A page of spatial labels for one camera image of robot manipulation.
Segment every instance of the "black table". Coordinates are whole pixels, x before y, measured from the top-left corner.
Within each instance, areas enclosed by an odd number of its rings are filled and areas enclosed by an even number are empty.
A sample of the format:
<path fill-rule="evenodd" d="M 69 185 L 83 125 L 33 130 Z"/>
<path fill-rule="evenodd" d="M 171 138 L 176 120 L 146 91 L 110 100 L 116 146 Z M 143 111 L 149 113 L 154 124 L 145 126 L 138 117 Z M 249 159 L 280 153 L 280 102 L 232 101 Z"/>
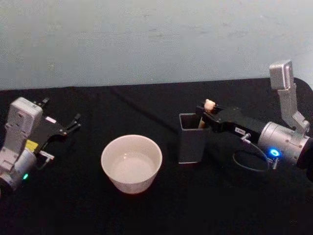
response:
<path fill-rule="evenodd" d="M 313 92 L 295 81 L 298 109 L 313 123 Z M 1 144 L 9 104 L 19 96 L 50 97 L 45 115 L 62 124 L 82 115 L 79 132 L 46 149 L 55 160 L 31 172 L 0 202 L 0 234 L 313 234 L 313 184 L 305 171 L 285 164 L 266 173 L 240 168 L 231 154 L 242 146 L 228 133 L 209 136 L 200 164 L 177 162 L 179 113 L 194 112 L 205 98 L 285 125 L 268 78 L 15 90 L 0 96 Z M 163 153 L 159 174 L 139 195 L 119 192 L 100 165 L 104 147 L 126 134 L 153 139 Z"/>

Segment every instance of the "yellow label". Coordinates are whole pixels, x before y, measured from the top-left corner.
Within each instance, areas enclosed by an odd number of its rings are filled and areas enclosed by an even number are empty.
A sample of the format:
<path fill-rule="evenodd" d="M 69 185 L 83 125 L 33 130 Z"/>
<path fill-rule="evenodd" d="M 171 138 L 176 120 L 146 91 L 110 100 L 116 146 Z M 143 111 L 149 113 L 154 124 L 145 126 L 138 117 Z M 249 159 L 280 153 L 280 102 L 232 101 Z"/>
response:
<path fill-rule="evenodd" d="M 36 142 L 30 140 L 26 141 L 26 148 L 28 148 L 31 152 L 34 152 L 37 146 L 38 144 Z"/>

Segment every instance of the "blue led light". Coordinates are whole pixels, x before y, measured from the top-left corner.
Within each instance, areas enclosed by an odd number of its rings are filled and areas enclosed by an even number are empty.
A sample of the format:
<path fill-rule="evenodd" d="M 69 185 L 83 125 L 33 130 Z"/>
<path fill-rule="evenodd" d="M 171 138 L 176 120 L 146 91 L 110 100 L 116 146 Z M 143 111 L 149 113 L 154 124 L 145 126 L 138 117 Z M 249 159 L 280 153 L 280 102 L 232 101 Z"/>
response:
<path fill-rule="evenodd" d="M 280 153 L 274 148 L 270 149 L 269 153 L 273 155 L 274 157 L 278 157 L 280 155 Z"/>

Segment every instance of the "sticker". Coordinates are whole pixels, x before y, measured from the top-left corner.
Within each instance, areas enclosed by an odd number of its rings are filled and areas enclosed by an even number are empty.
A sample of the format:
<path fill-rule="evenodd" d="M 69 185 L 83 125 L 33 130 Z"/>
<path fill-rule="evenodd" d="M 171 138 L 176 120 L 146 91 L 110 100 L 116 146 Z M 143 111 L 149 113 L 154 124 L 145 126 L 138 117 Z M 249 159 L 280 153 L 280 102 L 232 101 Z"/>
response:
<path fill-rule="evenodd" d="M 35 152 L 35 149 L 37 148 L 38 144 L 36 142 L 27 140 L 26 141 L 26 148 L 28 148 L 32 153 Z"/>
<path fill-rule="evenodd" d="M 235 128 L 235 132 L 237 132 L 237 133 L 239 133 L 239 134 L 242 134 L 242 135 L 245 135 L 245 134 L 246 134 L 246 131 L 244 131 L 244 130 L 238 128 L 238 127 Z"/>
<path fill-rule="evenodd" d="M 57 122 L 57 120 L 54 120 L 53 118 L 50 118 L 50 117 L 46 117 L 45 119 L 49 122 L 52 122 L 53 124 Z"/>

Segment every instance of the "white label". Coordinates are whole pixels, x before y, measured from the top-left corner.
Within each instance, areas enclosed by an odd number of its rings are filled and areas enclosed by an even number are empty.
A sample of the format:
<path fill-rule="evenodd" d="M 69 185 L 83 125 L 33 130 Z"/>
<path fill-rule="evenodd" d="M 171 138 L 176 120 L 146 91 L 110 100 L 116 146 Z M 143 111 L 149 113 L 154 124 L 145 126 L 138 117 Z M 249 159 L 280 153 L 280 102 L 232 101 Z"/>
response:
<path fill-rule="evenodd" d="M 46 117 L 45 119 L 49 122 L 52 122 L 53 124 L 57 122 L 57 120 L 54 120 L 53 118 L 50 118 L 50 117 Z"/>
<path fill-rule="evenodd" d="M 235 128 L 235 132 L 242 134 L 243 136 L 246 134 L 246 132 L 238 127 Z"/>

